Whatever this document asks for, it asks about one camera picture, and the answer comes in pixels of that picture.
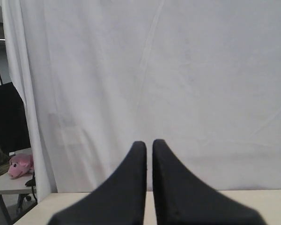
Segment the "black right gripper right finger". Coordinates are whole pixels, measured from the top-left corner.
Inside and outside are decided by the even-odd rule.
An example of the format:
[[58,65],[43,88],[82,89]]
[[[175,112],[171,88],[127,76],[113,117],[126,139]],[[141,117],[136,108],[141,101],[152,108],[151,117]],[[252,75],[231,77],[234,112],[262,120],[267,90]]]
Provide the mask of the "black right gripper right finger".
[[216,191],[176,157],[165,140],[152,147],[155,213],[159,225],[264,225],[260,213]]

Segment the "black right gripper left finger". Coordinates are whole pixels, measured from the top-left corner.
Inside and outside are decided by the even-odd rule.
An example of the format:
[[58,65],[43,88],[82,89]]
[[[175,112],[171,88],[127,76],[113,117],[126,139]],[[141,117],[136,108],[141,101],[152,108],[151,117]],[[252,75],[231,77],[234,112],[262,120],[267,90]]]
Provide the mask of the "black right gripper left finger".
[[147,191],[147,148],[135,141],[113,174],[89,195],[55,213],[50,225],[141,225]]

